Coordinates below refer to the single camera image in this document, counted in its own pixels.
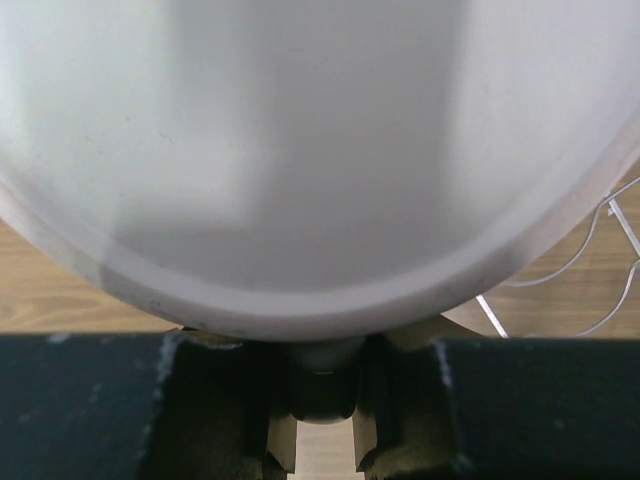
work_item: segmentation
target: white surface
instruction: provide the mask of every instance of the white surface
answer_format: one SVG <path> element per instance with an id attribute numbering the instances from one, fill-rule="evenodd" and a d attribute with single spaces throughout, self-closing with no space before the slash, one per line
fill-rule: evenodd
<path id="1" fill-rule="evenodd" d="M 165 318 L 397 326 L 640 153 L 640 2 L 0 0 L 0 214 Z"/>

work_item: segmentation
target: wooden floor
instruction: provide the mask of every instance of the wooden floor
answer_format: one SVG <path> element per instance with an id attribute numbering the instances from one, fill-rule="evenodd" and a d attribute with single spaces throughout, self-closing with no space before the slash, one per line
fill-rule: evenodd
<path id="1" fill-rule="evenodd" d="M 640 175 L 640 164 L 628 178 Z M 619 203 L 640 232 L 640 185 Z M 518 278 L 535 278 L 562 265 L 582 242 L 590 219 Z M 498 287 L 487 299 L 510 334 L 568 336 L 601 318 L 616 302 L 636 258 L 618 222 L 601 215 L 585 255 L 568 272 L 538 287 Z M 6 225 L 0 224 L 0 333 L 59 331 L 163 331 L 172 324 L 141 313 L 108 297 L 54 264 Z M 640 288 L 632 286 L 624 306 L 597 336 L 640 336 Z M 474 301 L 448 312 L 471 329 L 495 335 Z M 301 425 L 295 478 L 361 478 L 353 472 L 350 424 Z"/>

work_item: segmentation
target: white plate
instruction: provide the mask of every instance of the white plate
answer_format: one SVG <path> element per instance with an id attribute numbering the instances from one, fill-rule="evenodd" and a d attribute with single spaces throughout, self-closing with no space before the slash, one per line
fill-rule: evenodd
<path id="1" fill-rule="evenodd" d="M 164 318 L 360 335 L 561 238 L 639 101 L 637 0 L 0 0 L 0 214 Z"/>

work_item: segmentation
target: wood grain surface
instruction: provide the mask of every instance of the wood grain surface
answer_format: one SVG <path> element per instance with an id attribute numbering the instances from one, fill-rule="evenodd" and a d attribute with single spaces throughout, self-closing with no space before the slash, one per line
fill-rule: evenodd
<path id="1" fill-rule="evenodd" d="M 627 180 L 640 175 L 637 164 Z M 640 186 L 619 203 L 640 232 Z M 570 235 L 518 275 L 535 278 L 562 265 L 586 235 L 587 218 Z M 513 335 L 567 336 L 593 325 L 615 303 L 636 258 L 617 220 L 601 215 L 584 256 L 559 278 L 537 287 L 497 287 L 486 298 Z M 144 314 L 74 277 L 0 224 L 0 333 L 163 331 L 172 324 Z M 640 289 L 632 286 L 624 306 L 596 336 L 640 336 Z M 495 335 L 478 304 L 471 301 L 447 315 L 487 335 Z M 351 424 L 300 425 L 296 479 L 362 478 L 353 466 Z"/>

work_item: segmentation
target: round white object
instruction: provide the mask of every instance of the round white object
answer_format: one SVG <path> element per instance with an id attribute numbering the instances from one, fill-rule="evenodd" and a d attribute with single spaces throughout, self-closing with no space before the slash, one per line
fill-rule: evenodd
<path id="1" fill-rule="evenodd" d="M 639 101 L 637 0 L 0 0 L 0 215 L 181 324 L 363 335 L 560 239 Z"/>

